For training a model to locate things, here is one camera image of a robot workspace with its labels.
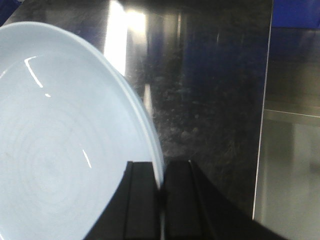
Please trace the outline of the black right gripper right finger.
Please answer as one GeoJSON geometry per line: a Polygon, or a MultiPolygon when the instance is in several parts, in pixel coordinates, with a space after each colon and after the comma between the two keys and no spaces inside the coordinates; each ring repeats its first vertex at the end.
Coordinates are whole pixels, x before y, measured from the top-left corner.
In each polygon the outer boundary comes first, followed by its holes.
{"type": "Polygon", "coordinates": [[[167,240],[282,239],[230,202],[193,161],[170,162],[163,189],[167,240]]]}

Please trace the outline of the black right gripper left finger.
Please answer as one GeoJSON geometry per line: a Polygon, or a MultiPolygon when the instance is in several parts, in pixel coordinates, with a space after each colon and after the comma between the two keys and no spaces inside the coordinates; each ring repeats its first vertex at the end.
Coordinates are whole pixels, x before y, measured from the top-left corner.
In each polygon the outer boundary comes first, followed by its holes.
{"type": "Polygon", "coordinates": [[[129,161],[116,192],[85,239],[159,240],[158,196],[153,164],[129,161]]]}

